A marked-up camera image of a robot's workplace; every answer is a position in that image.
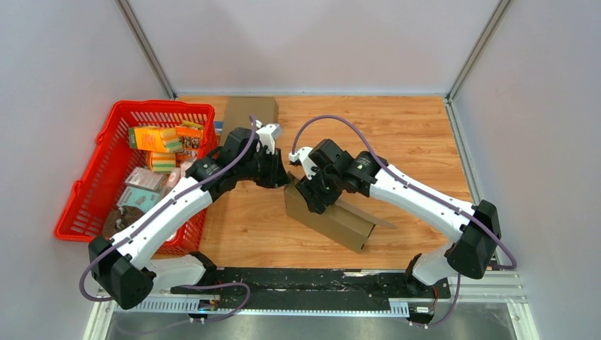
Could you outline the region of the cardboard box stack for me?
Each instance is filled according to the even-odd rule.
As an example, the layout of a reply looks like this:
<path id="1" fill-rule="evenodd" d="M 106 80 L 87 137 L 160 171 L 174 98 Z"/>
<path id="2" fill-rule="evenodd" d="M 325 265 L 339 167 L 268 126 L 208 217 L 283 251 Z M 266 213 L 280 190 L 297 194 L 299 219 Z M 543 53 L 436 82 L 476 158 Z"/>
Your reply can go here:
<path id="1" fill-rule="evenodd" d="M 291 172 L 288 172 L 288 177 L 291 183 L 283 191 L 287 215 L 350 251 L 360 254 L 377 226 L 398 228 L 342 199 L 322 214 L 310 212 L 295 187 L 300 179 Z"/>

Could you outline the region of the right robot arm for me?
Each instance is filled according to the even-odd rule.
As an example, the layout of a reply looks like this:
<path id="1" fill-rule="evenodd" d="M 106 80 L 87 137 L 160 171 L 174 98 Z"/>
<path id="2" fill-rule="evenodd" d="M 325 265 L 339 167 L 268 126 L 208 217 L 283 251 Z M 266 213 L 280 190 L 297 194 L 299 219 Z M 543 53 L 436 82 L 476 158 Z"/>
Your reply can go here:
<path id="1" fill-rule="evenodd" d="M 312 213 L 323 214 L 344 191 L 359 193 L 409 212 L 447 238 L 445 245 L 411 260 L 404 277 L 409 294 L 423 296 L 432 285 L 456 274 L 484 276 L 500 238 L 494 204 L 452 198 L 406 176 L 374 152 L 353 157 L 331 139 L 291 152 L 288 160 L 303 169 L 296 188 Z"/>

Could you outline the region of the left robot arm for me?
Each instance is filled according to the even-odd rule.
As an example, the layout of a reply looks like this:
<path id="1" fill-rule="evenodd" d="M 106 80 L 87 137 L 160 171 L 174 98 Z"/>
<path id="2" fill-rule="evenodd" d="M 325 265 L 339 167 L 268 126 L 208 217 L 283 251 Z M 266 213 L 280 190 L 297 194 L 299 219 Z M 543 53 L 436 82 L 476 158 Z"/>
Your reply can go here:
<path id="1" fill-rule="evenodd" d="M 217 282 L 211 262 L 199 253 L 154 260 L 155 252 L 193 216 L 213 204 L 240 181 L 262 188 L 289 184 L 276 139 L 281 126 L 269 123 L 253 131 L 232 130 L 224 145 L 197 159 L 173 189 L 131 226 L 110 239 L 89 243 L 85 270 L 124 310 L 139 305 L 150 293 L 191 286 L 200 294 Z"/>

